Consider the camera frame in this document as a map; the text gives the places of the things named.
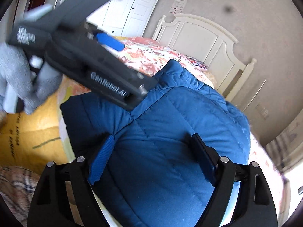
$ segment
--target beige wall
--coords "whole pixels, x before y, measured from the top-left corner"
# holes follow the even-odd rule
[[[168,22],[173,20],[168,12],[173,1],[158,1],[144,37],[152,36],[163,14]],[[252,57],[258,60],[233,103],[243,108],[267,79],[245,111],[266,145],[303,108],[303,19],[295,5],[291,0],[188,0],[183,13],[211,19],[230,31],[239,40],[235,55],[245,64]],[[255,109],[260,102],[269,111],[266,120]]]

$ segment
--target white headboard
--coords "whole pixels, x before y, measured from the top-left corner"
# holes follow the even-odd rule
[[[238,60],[233,52],[234,43],[238,40],[209,19],[179,13],[175,14],[173,22],[166,23],[165,17],[163,15],[160,19],[152,38],[163,46],[204,62],[216,78],[217,91],[231,101],[248,79],[257,60],[252,59],[247,66]],[[241,76],[234,84],[239,72]]]

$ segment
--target floral bedspread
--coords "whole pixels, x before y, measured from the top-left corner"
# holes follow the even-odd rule
[[[214,88],[213,83],[206,77],[205,70],[195,66],[185,55],[169,47],[159,45],[152,39],[135,37],[121,38],[124,50],[118,52],[107,47],[107,50],[119,58],[129,68],[136,69],[148,76],[153,76],[161,70],[170,59],[178,61],[182,67],[190,71],[198,80]]]

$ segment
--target metal screw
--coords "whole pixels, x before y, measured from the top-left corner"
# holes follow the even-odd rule
[[[52,167],[54,165],[54,162],[53,161],[50,161],[46,164],[47,167]]]
[[[137,76],[138,76],[140,79],[143,79],[143,78],[144,78],[143,74],[141,74],[140,72],[137,73]]]
[[[83,162],[85,160],[85,158],[84,158],[84,156],[79,156],[78,158],[77,158],[77,162]]]
[[[221,157],[220,160],[223,162],[223,163],[227,163],[229,162],[229,159],[225,156]]]
[[[252,165],[253,167],[255,167],[255,168],[257,168],[257,167],[259,166],[259,164],[258,164],[257,162],[255,162],[255,161],[253,161],[253,162],[251,163],[251,165]]]
[[[140,86],[139,90],[143,95],[146,95],[148,93],[148,91],[144,88],[144,84]]]
[[[94,35],[91,34],[90,32],[87,33],[87,37],[88,37],[88,39],[90,39],[90,40],[94,39]]]

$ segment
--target plaid blanket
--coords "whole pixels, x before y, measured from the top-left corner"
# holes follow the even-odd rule
[[[27,225],[28,211],[39,176],[22,167],[0,167],[0,194],[14,216]]]

